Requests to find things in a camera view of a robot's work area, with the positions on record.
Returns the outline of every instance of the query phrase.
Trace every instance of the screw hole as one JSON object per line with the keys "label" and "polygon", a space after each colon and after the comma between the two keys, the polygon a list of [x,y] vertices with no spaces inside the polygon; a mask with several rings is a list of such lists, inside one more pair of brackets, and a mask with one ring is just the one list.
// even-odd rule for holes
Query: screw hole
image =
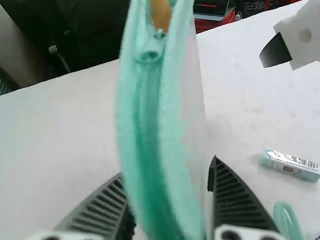
{"label": "screw hole", "polygon": [[239,234],[234,231],[224,231],[221,237],[224,240],[241,240]]}
{"label": "screw hole", "polygon": [[261,240],[277,240],[272,236],[264,236]]}
{"label": "screw hole", "polygon": [[299,32],[299,39],[301,42],[303,42],[304,44],[307,44],[309,42],[311,42],[312,39],[312,33],[309,29],[302,29]]}
{"label": "screw hole", "polygon": [[49,237],[44,238],[43,240],[60,240],[60,238],[57,236],[49,236]]}

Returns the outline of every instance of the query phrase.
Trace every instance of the small box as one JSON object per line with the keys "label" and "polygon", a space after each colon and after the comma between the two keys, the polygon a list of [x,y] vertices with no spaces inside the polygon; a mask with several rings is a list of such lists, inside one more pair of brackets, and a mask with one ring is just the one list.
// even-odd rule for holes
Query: small box
{"label": "small box", "polygon": [[265,149],[261,164],[313,183],[320,178],[318,163],[275,150]]}

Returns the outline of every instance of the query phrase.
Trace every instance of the mint green fabric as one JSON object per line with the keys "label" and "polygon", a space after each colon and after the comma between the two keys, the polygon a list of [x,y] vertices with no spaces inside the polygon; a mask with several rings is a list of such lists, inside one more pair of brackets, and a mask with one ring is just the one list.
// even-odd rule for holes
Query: mint green fabric
{"label": "mint green fabric", "polygon": [[169,2],[167,35],[155,31],[149,1],[130,3],[115,106],[117,144],[129,204],[148,238],[203,240],[181,118],[181,71],[193,1]]}
{"label": "mint green fabric", "polygon": [[304,234],[292,206],[277,201],[273,206],[273,220],[280,233],[288,240],[304,240]]}

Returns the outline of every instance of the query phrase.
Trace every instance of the white tabletop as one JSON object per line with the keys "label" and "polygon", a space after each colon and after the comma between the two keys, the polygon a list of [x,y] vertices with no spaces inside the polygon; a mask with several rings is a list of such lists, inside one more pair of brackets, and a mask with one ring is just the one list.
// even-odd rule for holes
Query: white tabletop
{"label": "white tabletop", "polygon": [[[271,214],[293,205],[306,233],[320,232],[320,187],[258,165],[265,148],[318,161],[320,64],[263,68],[273,25],[305,1],[197,36],[212,156]],[[114,128],[118,61],[0,96],[0,239],[52,229],[120,171]]]}

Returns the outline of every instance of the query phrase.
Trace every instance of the orange object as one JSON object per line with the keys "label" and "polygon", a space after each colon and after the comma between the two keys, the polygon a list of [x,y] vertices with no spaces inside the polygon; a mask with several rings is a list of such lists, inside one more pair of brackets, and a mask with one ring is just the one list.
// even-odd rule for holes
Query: orange object
{"label": "orange object", "polygon": [[163,29],[166,34],[172,16],[172,8],[168,0],[151,0],[150,8],[155,30]]}

